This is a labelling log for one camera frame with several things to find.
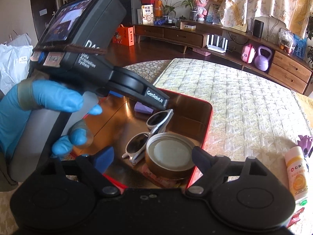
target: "label sticker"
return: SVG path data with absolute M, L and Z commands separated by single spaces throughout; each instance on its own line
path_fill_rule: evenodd
M 41 11 L 39 11 L 39 15 L 40 16 L 43 16 L 43 15 L 46 15 L 47 14 L 47 9 L 43 9 Z
M 60 67 L 60 62 L 64 56 L 62 52 L 49 52 L 47 59 L 43 63 L 44 66 Z
M 30 60 L 33 62 L 38 62 L 40 54 L 41 54 L 41 51 L 35 51 L 30 57 Z
M 27 56 L 21 56 L 19 59 L 18 59 L 18 62 L 19 63 L 27 63 L 28 59 L 27 59 Z

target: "device screen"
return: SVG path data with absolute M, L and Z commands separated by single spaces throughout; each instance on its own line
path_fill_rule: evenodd
M 54 18 L 52 26 L 43 42 L 64 41 L 67 39 L 73 26 L 92 0 L 83 0 L 67 5 Z

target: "purple object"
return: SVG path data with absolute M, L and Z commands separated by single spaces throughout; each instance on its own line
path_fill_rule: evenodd
M 135 111 L 136 112 L 140 112 L 140 113 L 145 113 L 145 114 L 152 114 L 153 112 L 153 109 L 143 105 L 142 103 L 140 102 L 137 102 L 135 104 Z
M 266 58 L 261 55 L 261 49 L 264 49 L 270 53 L 270 56 Z M 269 68 L 270 59 L 272 58 L 273 52 L 268 47 L 260 46 L 258 49 L 258 56 L 255 58 L 255 67 L 261 71 L 266 71 Z
M 298 140 L 298 146 L 302 148 L 304 157 L 310 157 L 313 151 L 313 138 L 308 135 L 298 135 L 300 140 Z

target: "sunglasses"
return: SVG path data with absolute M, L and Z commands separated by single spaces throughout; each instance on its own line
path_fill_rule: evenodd
M 172 109 L 160 111 L 152 115 L 146 122 L 147 127 L 151 130 L 150 132 L 141 132 L 135 135 L 127 143 L 125 148 L 125 154 L 122 158 L 129 157 L 129 161 L 135 165 L 141 159 L 144 158 L 144 152 L 148 139 L 157 133 L 165 132 L 166 126 L 171 120 L 174 111 Z

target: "finger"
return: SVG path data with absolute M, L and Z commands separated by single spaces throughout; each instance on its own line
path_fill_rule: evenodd
M 94 106 L 89 112 L 88 114 L 90 115 L 100 115 L 102 113 L 102 108 L 99 104 L 97 104 L 96 106 Z
M 56 111 L 76 112 L 83 106 L 83 97 L 76 91 L 49 80 L 32 83 L 33 96 L 40 106 Z
M 73 149 L 73 145 L 69 141 L 69 138 L 67 135 L 59 138 L 52 145 L 52 153 L 59 157 L 68 155 L 72 151 L 72 149 Z
M 87 142 L 87 131 L 83 128 L 73 130 L 69 136 L 69 141 L 75 146 L 84 145 Z

